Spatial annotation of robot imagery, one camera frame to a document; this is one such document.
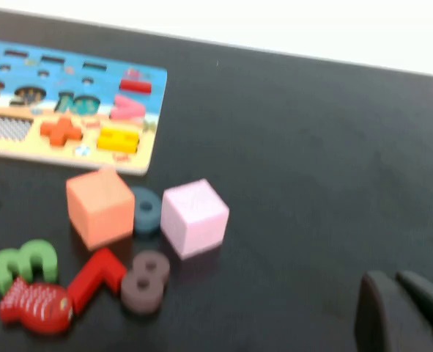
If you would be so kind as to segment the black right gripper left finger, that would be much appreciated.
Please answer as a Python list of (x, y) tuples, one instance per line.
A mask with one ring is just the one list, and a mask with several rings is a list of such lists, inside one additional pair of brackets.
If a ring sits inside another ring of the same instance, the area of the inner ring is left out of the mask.
[(355, 341), (358, 351), (433, 351), (433, 328), (396, 281), (368, 271), (360, 282)]

